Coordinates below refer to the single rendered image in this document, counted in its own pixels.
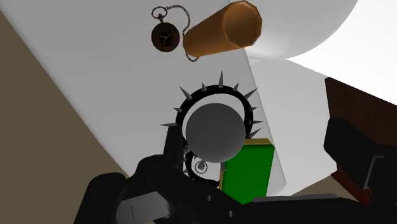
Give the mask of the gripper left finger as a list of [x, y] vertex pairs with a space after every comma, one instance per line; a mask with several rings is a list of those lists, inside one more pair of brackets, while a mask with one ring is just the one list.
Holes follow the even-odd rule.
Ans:
[[181, 126], [172, 125], [164, 152], [142, 159], [131, 177], [93, 178], [73, 224], [244, 224], [240, 203], [182, 169]]

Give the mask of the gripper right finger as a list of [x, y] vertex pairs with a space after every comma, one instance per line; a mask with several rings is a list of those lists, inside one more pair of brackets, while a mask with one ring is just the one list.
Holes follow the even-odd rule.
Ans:
[[343, 118], [328, 120], [323, 146], [337, 164], [331, 176], [374, 210], [377, 224], [397, 224], [397, 147], [375, 143]]

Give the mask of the brown wooden cabinet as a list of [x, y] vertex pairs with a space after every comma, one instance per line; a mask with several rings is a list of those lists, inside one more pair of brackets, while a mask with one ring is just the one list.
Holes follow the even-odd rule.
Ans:
[[372, 141], [397, 147], [397, 105], [362, 90], [325, 79], [331, 118], [343, 118]]

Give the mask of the grey ball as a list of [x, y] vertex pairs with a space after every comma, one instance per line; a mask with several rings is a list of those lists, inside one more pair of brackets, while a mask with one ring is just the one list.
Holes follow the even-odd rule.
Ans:
[[232, 107], [210, 103], [192, 113], [186, 123], [185, 138], [196, 156], [206, 162], [221, 163], [240, 152], [246, 129]]

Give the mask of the green book with gold edge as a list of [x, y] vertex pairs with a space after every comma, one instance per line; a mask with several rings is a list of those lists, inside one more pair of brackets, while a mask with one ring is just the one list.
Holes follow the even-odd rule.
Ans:
[[240, 152], [225, 162], [219, 189], [241, 204], [265, 197], [275, 147], [267, 138], [246, 139]]

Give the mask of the black spiked collar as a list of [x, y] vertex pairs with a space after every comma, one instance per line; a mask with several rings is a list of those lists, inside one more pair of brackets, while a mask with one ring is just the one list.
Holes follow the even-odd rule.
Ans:
[[[256, 131], [251, 132], [253, 125], [256, 123], [261, 123], [261, 121], [254, 120], [253, 111], [256, 109], [256, 107], [252, 107], [252, 105], [248, 101], [248, 99], [256, 92], [257, 88], [243, 95], [238, 91], [238, 87], [239, 87], [238, 83], [234, 87], [229, 87], [223, 83], [223, 71], [221, 72], [219, 77], [219, 82], [216, 85], [205, 86], [202, 83], [202, 87], [191, 94], [189, 94], [186, 90], [180, 87], [181, 91], [185, 95], [185, 100], [180, 105], [180, 107], [174, 108], [177, 111], [175, 122], [162, 124], [162, 126], [173, 127], [180, 125], [182, 127], [183, 122], [187, 120], [186, 115], [188, 111], [193, 107], [194, 104], [204, 99], [205, 97], [209, 97], [211, 95], [226, 94], [237, 98], [242, 104], [244, 108], [243, 121], [244, 121], [246, 139], [251, 139], [260, 130], [257, 129]], [[182, 140], [183, 140], [182, 143], [184, 149], [183, 159], [186, 166], [186, 169], [183, 172], [187, 173], [190, 179], [192, 179], [194, 182], [203, 181], [215, 187], [219, 187], [219, 181], [201, 178], [200, 176], [194, 173], [194, 171], [192, 170], [192, 160], [195, 154], [191, 150], [188, 151], [190, 148], [184, 136], [182, 136]]]

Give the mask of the white furniture piece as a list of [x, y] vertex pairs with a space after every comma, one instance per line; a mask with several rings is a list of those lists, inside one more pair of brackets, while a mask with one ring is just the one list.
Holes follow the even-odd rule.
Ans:
[[276, 145], [270, 195], [293, 194], [336, 171], [323, 149], [329, 119], [324, 76], [288, 60], [278, 28], [318, 18], [326, 7], [350, 13], [354, 0], [248, 0], [263, 19], [261, 38], [247, 50], [190, 62], [182, 47], [169, 53], [151, 42], [156, 20], [178, 29], [196, 25], [233, 0], [0, 0], [31, 52], [87, 127], [127, 173], [160, 153], [166, 124], [202, 85], [219, 80], [249, 96], [256, 137]]

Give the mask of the brown wooden cylinder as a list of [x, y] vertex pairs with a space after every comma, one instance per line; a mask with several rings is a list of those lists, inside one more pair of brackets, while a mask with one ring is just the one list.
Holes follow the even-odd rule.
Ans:
[[193, 57], [238, 50], [253, 45], [261, 28], [262, 18], [255, 5], [233, 2], [189, 29], [183, 48]]

